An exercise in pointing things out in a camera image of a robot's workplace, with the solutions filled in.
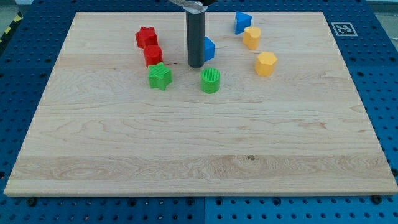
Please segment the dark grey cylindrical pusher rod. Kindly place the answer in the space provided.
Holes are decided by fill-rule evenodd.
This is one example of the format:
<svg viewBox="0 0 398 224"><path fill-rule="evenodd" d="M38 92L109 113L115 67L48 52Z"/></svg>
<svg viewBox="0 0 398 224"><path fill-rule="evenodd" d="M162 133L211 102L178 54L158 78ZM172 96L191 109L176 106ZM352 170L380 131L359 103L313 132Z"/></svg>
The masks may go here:
<svg viewBox="0 0 398 224"><path fill-rule="evenodd" d="M187 55L192 68L200 68L205 61L205 12L186 11Z"/></svg>

